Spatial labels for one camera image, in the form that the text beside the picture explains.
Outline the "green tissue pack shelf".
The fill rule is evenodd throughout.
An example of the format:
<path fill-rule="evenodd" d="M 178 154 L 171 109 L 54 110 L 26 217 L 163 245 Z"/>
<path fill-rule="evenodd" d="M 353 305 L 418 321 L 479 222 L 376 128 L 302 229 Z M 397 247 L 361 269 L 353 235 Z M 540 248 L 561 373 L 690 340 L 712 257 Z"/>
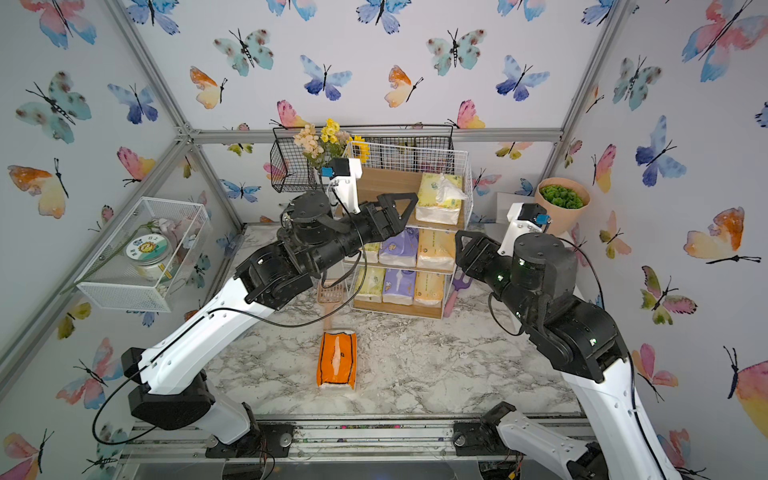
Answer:
<path fill-rule="evenodd" d="M 362 247 L 362 251 L 368 264 L 376 264 L 379 262 L 380 249 L 380 242 L 367 243 Z"/>
<path fill-rule="evenodd" d="M 381 303 L 385 283 L 386 269 L 383 267 L 358 267 L 353 292 L 356 299 L 371 303 Z"/>

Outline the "purple tissue pack shelf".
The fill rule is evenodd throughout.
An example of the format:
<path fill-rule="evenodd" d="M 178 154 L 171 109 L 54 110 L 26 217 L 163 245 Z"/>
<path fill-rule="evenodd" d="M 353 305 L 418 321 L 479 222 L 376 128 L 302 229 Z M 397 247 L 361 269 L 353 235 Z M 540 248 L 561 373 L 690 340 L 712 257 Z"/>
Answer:
<path fill-rule="evenodd" d="M 379 263 L 392 267 L 416 267 L 419 230 L 406 227 L 401 233 L 381 243 Z"/>
<path fill-rule="evenodd" d="M 382 302 L 411 306 L 414 299 L 416 272 L 413 270 L 387 269 L 382 289 Z"/>

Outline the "green tissue pack with tissue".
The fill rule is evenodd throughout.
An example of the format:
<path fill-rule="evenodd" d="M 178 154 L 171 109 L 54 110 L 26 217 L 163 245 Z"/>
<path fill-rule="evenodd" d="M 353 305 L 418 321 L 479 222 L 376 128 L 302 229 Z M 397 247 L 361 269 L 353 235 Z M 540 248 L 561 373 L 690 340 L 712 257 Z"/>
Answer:
<path fill-rule="evenodd" d="M 462 204 L 468 200 L 463 178 L 457 175 L 423 173 L 415 214 L 421 222 L 457 225 Z"/>

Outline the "orange tissue pack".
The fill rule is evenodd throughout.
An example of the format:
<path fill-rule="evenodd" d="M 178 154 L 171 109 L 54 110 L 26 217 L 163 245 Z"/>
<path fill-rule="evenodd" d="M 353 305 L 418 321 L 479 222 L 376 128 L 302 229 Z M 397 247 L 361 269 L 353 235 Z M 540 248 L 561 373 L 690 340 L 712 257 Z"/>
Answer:
<path fill-rule="evenodd" d="M 351 330 L 323 333 L 316 383 L 320 388 L 354 390 L 357 374 L 357 335 Z"/>

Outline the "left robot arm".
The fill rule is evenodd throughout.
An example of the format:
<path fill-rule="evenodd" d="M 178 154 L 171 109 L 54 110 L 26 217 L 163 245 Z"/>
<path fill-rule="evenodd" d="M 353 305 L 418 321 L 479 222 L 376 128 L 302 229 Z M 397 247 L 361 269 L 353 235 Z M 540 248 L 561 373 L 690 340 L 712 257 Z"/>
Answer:
<path fill-rule="evenodd" d="M 358 212 L 334 218 L 321 190 L 294 198 L 275 241 L 241 262 L 222 289 L 189 320 L 148 349 L 131 348 L 121 361 L 135 388 L 132 417 L 171 431 L 195 426 L 232 445 L 258 428 L 250 409 L 210 386 L 205 366 L 241 334 L 285 307 L 365 245 L 400 234 L 418 203 L 414 193 L 382 194 Z"/>

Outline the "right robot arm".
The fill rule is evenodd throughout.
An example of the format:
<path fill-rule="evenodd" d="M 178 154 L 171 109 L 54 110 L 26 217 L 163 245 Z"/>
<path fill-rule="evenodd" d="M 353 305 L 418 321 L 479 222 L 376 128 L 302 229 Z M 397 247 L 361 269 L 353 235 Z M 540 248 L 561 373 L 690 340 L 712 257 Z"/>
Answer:
<path fill-rule="evenodd" d="M 502 402 L 487 415 L 503 445 L 561 479 L 679 479 L 636 393 L 632 357 L 614 319 L 575 295 L 578 262 L 563 240 L 525 233 L 512 247 L 460 231 L 456 262 L 487 285 L 561 373 L 594 441 L 567 437 Z"/>

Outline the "yellow tissue pack middle shelf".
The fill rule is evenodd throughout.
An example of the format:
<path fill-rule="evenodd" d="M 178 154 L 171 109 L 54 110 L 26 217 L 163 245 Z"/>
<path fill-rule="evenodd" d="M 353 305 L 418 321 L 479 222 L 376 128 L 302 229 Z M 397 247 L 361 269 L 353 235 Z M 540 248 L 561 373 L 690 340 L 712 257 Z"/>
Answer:
<path fill-rule="evenodd" d="M 454 233 L 449 231 L 419 231 L 417 267 L 440 271 L 455 268 L 456 245 Z"/>

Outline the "yellow tissue pack shelf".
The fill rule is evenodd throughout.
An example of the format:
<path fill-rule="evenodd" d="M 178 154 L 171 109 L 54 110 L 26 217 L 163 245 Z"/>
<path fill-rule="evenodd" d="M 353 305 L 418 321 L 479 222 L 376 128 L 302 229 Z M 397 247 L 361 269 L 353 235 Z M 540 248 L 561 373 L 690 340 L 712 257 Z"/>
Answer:
<path fill-rule="evenodd" d="M 419 231 L 417 267 L 440 271 L 455 268 L 456 245 L 454 233 L 449 231 Z"/>
<path fill-rule="evenodd" d="M 444 290 L 445 275 L 419 271 L 414 283 L 414 304 L 424 307 L 439 307 L 443 303 Z"/>

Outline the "yellow tissue pack bottom shelf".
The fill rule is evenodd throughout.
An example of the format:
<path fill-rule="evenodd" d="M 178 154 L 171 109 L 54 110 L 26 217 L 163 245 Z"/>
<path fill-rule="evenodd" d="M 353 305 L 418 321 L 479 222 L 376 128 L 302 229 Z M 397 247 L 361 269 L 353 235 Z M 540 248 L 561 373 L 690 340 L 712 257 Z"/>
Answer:
<path fill-rule="evenodd" d="M 419 271 L 414 283 L 414 304 L 424 307 L 439 307 L 443 303 L 444 290 L 445 275 Z"/>

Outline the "purple tissue pack bottom shelf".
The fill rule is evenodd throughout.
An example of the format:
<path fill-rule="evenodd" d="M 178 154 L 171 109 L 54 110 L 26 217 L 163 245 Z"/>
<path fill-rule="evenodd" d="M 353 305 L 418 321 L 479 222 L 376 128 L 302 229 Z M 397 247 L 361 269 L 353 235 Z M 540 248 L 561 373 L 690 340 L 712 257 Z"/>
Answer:
<path fill-rule="evenodd" d="M 413 270 L 387 269 L 382 289 L 382 302 L 411 306 L 414 299 L 416 272 Z"/>

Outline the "green tissue pack bottom shelf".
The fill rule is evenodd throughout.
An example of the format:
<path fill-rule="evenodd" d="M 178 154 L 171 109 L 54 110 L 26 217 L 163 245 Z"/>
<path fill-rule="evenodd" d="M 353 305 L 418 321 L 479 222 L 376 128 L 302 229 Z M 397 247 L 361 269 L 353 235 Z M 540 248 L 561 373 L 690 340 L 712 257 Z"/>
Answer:
<path fill-rule="evenodd" d="M 358 267 L 353 292 L 356 299 L 371 303 L 381 303 L 385 283 L 386 269 L 383 267 Z"/>

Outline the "artificial flowers in white pot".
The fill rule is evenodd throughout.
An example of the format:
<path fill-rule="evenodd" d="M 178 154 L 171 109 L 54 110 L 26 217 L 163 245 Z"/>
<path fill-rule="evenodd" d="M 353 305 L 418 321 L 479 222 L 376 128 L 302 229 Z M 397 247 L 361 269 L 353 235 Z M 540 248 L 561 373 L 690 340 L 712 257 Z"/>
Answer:
<path fill-rule="evenodd" d="M 293 143 L 314 169 L 321 169 L 334 158 L 356 158 L 365 164 L 371 158 L 368 142 L 359 135 L 341 129 L 333 119 L 318 130 L 307 124 L 293 137 Z"/>

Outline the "glass jar with green lid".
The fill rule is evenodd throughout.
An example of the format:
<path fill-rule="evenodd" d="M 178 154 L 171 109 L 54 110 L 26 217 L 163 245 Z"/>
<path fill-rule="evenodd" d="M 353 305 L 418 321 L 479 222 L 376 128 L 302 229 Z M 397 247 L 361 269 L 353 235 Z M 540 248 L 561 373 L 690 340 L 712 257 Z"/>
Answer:
<path fill-rule="evenodd" d="M 148 281 L 170 280 L 171 259 L 174 251 L 171 240 L 161 233 L 149 233 L 130 240 L 124 255 L 138 275 Z"/>

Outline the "aluminium front rail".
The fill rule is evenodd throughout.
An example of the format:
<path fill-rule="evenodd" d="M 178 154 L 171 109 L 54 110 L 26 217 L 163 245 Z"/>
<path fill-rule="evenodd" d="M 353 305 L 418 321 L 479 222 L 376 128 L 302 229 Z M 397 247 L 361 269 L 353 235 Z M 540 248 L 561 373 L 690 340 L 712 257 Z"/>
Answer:
<path fill-rule="evenodd" d="M 133 464 L 284 463 L 343 461 L 512 461 L 520 456 L 481 441 L 477 414 L 449 415 L 266 415 L 257 418 L 266 446 L 251 456 L 226 457 L 212 435 L 196 427 L 175 431 L 134 427 L 145 436 L 124 448 L 120 461 Z"/>

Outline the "white mesh wall basket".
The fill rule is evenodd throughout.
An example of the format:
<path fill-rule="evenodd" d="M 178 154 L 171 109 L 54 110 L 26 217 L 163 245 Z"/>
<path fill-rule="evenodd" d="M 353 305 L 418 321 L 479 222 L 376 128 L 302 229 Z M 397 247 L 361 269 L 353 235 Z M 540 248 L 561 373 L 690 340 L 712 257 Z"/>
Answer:
<path fill-rule="evenodd" d="M 143 197 L 94 254 L 74 288 L 103 309 L 168 313 L 173 294 L 206 285 L 210 232 L 204 204 Z"/>

